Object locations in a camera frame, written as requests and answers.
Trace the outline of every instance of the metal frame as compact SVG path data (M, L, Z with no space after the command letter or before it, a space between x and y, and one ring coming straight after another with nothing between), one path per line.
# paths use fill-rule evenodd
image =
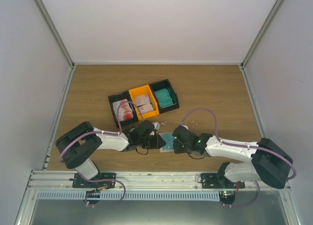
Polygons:
M71 66L72 70L69 72L67 82L63 91L63 95L54 119L53 127L50 133L50 140L49 140L49 147L47 150L47 155L45 157L45 162L43 164L43 168L47 166L47 162L49 160L51 146L53 145L53 141L56 135L57 127L60 122L61 114L63 111L63 107L66 101L68 89L73 77L73 72L75 69L75 65L64 46L64 43L58 34L43 2L41 0L34 0L36 5L38 6L39 11L41 12L43 18L45 19L48 27L51 30L51 33L55 37L61 51L63 52L67 62ZM262 124L261 116L259 115L258 108L256 102L253 97L253 91L249 85L248 78L245 73L245 66L250 59L253 51L255 50L256 46L258 45L260 39L264 35L265 31L267 30L269 24L271 23L272 19L278 12L280 6L282 5L284 0L276 0L273 8L271 9L270 13L268 14L265 22L262 25L256 39L254 40L253 44L251 45L243 63L240 66L241 73L243 75L246 89L251 100L251 105L253 108L253 112L258 124L258 128L260 131L261 136L265 136L264 126ZM16 225L28 225L31 222L32 214L36 208L36 201L38 195L42 192L42 190L49 190L51 192L62 190L65 192L75 191L79 192L82 189L75 189L72 188L72 182L69 181L70 178L73 178L74 171L33 171L30 175L29 182L18 212L18 216L16 218ZM117 173L117 179L121 180L128 191L141 191L143 193L149 192L159 192L159 193L166 193L166 192L175 192L177 194L182 192L191 192L191 193L204 193L204 192L218 192L223 190L221 189L202 189L201 185L198 183L198 177L200 176L201 172L129 172L129 171L121 171L115 172ZM256 185L252 181L246 181L246 188L242 189L244 191L255 191L257 190ZM271 188L264 184L263 182L259 182L262 191L272 191L277 190ZM120 193L122 191L122 187L116 186L115 189L110 189L112 192ZM299 225L301 224L298 210L294 203L294 198L292 192L290 190L289 184L286 183L286 188L283 190L279 190L281 195L281 200L283 203L283 207L286 213L286 217L288 223L291 225Z
M299 210L295 203L293 193L291 190L288 191L280 191L280 198L282 200L282 204L285 210L285 214L287 217L287 222L290 225L301 225L303 224L301 222L300 216L299 216Z
M72 188L72 181L75 171L33 171L30 175L27 189L20 206L20 210L15 225L28 225L31 222L32 215L36 208L36 201L39 199L59 200L58 193L67 195L67 200L81 200L82 195L86 193L86 188ZM181 197L180 200L193 201L218 201L217 192L220 189L202 189L198 183L198 177L202 172L116 172L116 179L123 181L129 192L129 200L150 200L146 195L160 195L159 198L152 200L174 200L168 195ZM246 188L242 191L256 191L257 187L252 181L246 181ZM263 182L259 182L262 191L279 191L286 217L290 225L300 225L300 219L295 207L289 184L282 190L274 189ZM104 192L103 200L116 198L120 195L123 188L115 186L109 193Z
M45 8L45 5L43 4L43 1L42 0L34 0L34 2L36 3L41 15L43 16L45 22L47 23L48 25L48 28L50 29L52 35L54 36L55 40L57 41L61 51L63 52L68 64L71 66L71 68L74 67L74 62L72 61L56 27L54 26L53 24L53 21L51 19L51 17L49 16L48 12L47 12L47 9Z
M75 62L76 65L240 65L238 62L182 62L182 61L175 61L175 62L141 62L141 61L134 61L134 62Z
M253 109L254 117L255 117L256 123L258 125L258 129L259 129L260 135L261 135L261 137L265 137L266 136L265 128L264 128L264 125L263 125L263 121L262 121L262 118L261 118L261 115L260 115L257 103L256 103L254 95L253 95L252 87L250 86L248 77L247 77L246 72L243 69L243 67L239 66L239 68L240 68L241 74L243 76L245 85L246 85L246 91L247 91L249 99L250 99L250 103L251 103L251 106L252 106L252 109Z
M277 12L279 11L281 5L283 4L285 0L276 0L273 7L271 8L271 10L269 11L268 16L266 17L260 31L258 32L256 38L254 39L248 53L246 54L243 62L242 62L242 67L243 69L245 69L246 64L248 63L251 55L253 54L255 48L257 47L257 45L259 44L260 40L263 38L263 35L265 34L266 30L268 29L270 23L273 21L275 15L277 14Z
M57 134L57 130L58 130L58 126L60 123L60 119L61 119L61 115L62 115L62 111L65 105L65 101L67 99L67 93L70 87L70 83L72 81L73 75L74 75L74 71L75 71L76 66L73 67L73 69L71 69L67 75L67 81L64 85L64 89L61 95L61 100L57 109L57 112L55 114L54 120L53 120L53 124L52 124L52 129L50 132L50 139L49 139L49 143L48 143L48 147L47 147L47 153L44 157L43 163L42 163L42 170L46 169L48 166L48 162L50 160L50 154L51 154L51 150L52 150L52 146L53 146L53 141L55 138L55 135Z

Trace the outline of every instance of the black bin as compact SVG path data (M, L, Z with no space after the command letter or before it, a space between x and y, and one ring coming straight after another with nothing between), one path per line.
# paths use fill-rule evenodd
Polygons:
M114 108L113 108L113 103L116 102L116 101L120 101L120 100L123 100L123 99L127 99L128 101L131 101L132 102L132 99L131 99L131 96L129 94L128 91L125 91L125 92L122 92L120 94L114 94L114 95L111 95L111 96L108 96L108 99L109 99L109 103L110 103L110 107L111 107L111 111L112 111L112 114L113 114L113 117L114 117L114 121L115 121L115 124L116 126L118 127L118 123L117 123L117 118L116 118L116 115L115 115L115 112L114 112ZM125 120L125 121L121 121L121 126L127 126L129 124L132 124L134 122L137 122L138 121L138 117L137 117L137 114L134 110L134 107L132 104L129 104L132 111L133 111L133 118L131 119L128 119L128 120Z
M159 81L159 82L154 82L154 83L151 83L149 84L151 90L152 90L152 93L156 99L156 102L157 102L157 107L158 107L158 110L159 110L159 113L165 113L165 112L168 112L170 110L174 110L174 109L178 109L179 108L179 102L178 102L178 97L177 97L177 94L175 93L170 81L168 79L166 80L162 80L162 81ZM167 106L167 107L164 107L164 108L161 108L160 107L160 104L159 104L159 101L157 100L157 97L155 95L155 91L157 90L161 90L161 89L167 89L172 100L173 100L173 104L170 105L170 106Z

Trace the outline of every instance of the blue cloth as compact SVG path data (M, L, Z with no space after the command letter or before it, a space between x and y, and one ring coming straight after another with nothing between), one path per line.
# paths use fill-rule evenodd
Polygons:
M175 138L172 136L172 133L160 133L160 136L166 142L166 145L161 148L161 152L173 152Z

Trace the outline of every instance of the orange bin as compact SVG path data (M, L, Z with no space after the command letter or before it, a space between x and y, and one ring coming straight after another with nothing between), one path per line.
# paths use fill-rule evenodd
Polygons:
M135 97L138 97L138 96L141 96L141 95L144 95L144 94L147 94L150 98L150 101L151 101L151 104L152 104L152 107L153 107L153 111L152 112L147 112L147 113L144 113L143 114L143 117L144 118L149 118L149 117L152 117L152 116L156 116L156 115L159 115L159 110L158 110L158 107L157 107L157 101L150 89L150 86L149 85L145 85L145 86L142 86L142 87L138 87L138 88L135 88L135 89L131 89L131 90L128 90L129 94L131 95L131 99L132 99L132 102L135 103ZM136 113L137 113L137 116L138 116L138 120L139 121L142 121L142 118L138 112L137 109L136 110Z

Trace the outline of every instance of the teal object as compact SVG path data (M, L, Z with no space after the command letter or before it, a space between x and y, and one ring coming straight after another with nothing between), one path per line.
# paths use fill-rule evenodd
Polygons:
M160 149L161 152L173 152L174 151L174 137L172 133L160 133L162 139L166 142L166 145Z
M158 103L160 104L160 108L165 108L173 104L173 100L167 89L157 90L155 91L155 95Z

